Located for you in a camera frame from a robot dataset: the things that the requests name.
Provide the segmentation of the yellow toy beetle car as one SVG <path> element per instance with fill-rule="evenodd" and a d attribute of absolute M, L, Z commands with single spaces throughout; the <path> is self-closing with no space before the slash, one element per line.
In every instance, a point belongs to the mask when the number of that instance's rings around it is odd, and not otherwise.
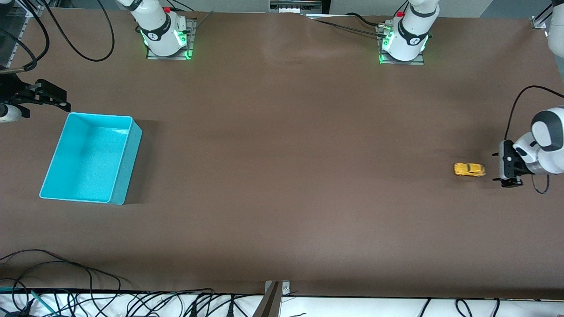
<path fill-rule="evenodd" d="M 486 175 L 485 167 L 481 164 L 458 162 L 453 165 L 455 175 L 468 177 L 483 177 Z"/>

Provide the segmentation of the turquoise plastic bin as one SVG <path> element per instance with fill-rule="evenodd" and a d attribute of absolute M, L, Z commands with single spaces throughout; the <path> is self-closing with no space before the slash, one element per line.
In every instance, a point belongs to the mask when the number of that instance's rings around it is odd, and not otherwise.
<path fill-rule="evenodd" d="M 130 116 L 68 114 L 40 198 L 123 205 L 142 135 Z"/>

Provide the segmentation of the grey power strip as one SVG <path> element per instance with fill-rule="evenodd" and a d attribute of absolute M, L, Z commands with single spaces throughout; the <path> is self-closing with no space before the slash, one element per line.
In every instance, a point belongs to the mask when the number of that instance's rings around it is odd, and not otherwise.
<path fill-rule="evenodd" d="M 322 14 L 322 0 L 269 0 L 271 13 Z"/>

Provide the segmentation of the aluminium frame rail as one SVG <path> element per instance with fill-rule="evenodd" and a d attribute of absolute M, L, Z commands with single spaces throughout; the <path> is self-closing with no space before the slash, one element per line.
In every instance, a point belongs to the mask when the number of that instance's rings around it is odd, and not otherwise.
<path fill-rule="evenodd" d="M 0 65 L 9 67 L 19 46 L 1 30 L 22 40 L 33 15 L 40 16 L 43 9 L 37 0 L 0 0 Z"/>

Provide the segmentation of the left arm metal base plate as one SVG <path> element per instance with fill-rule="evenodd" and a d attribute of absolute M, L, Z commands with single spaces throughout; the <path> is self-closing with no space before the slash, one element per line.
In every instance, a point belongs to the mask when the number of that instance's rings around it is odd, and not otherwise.
<path fill-rule="evenodd" d="M 397 35 L 390 24 L 380 24 L 375 29 L 379 36 L 379 64 L 423 66 L 423 50 L 429 40 L 428 34 L 423 38 L 413 38 L 417 44 L 409 45 L 402 36 Z"/>

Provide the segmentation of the teal handled tool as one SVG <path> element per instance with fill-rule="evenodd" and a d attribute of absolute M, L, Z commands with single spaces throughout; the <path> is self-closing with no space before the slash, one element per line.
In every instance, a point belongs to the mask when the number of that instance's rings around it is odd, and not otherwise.
<path fill-rule="evenodd" d="M 35 291 L 30 291 L 34 300 L 40 303 L 46 310 L 49 311 L 49 315 L 52 317 L 59 316 L 58 311 L 55 311 L 49 304 L 47 304 L 43 299 L 41 299 L 40 295 L 38 295 Z"/>

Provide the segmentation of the metal clamp bracket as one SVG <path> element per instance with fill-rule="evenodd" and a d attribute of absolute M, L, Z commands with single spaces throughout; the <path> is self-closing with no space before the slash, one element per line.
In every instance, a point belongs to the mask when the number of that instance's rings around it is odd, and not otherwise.
<path fill-rule="evenodd" d="M 274 281 L 271 280 L 265 282 L 264 293 L 268 291 L 272 283 L 274 283 Z M 280 283 L 280 288 L 282 289 L 282 296 L 288 296 L 290 294 L 290 281 L 284 280 L 284 281 L 279 281 L 279 283 Z"/>

